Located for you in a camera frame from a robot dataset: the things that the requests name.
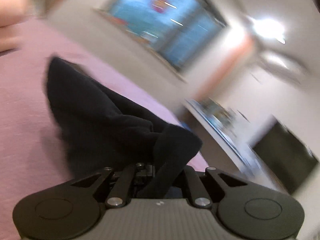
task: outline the television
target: television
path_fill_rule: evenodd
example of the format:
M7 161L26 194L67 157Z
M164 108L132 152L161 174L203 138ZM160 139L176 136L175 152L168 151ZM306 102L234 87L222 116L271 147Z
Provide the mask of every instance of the television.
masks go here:
M252 149L291 195L319 163L310 149L277 120Z

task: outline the black cloth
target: black cloth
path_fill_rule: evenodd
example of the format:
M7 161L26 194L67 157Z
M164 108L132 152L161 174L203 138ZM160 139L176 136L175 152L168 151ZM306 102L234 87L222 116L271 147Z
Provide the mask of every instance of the black cloth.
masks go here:
M156 176L138 196L163 197L196 155L201 140L78 72L74 65L53 57L46 87L74 176L106 166L120 171L131 163L149 162Z

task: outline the ribbed gray surface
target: ribbed gray surface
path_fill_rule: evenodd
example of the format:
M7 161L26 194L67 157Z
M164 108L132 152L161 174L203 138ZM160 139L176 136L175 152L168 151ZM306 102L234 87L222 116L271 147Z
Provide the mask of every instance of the ribbed gray surface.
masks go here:
M185 199L132 199L126 207L108 210L94 229L76 239L236 240L239 238L221 228L208 210L193 208Z

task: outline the window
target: window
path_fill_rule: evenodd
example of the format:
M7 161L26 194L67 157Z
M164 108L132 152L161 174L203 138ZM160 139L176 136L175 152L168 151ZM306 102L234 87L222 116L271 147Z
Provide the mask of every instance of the window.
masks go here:
M107 12L178 72L225 26L204 0L117 0Z

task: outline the pink blanket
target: pink blanket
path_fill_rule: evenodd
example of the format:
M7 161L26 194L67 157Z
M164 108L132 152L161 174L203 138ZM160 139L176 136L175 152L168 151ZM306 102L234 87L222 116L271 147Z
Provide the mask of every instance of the pink blanket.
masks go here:
M40 20L29 20L20 28L25 37L22 49L0 56L0 239L10 240L19 239L12 222L15 204L70 179L43 93L50 55L82 64L103 85L164 120L179 123L144 90ZM208 166L200 154L189 164L200 171Z

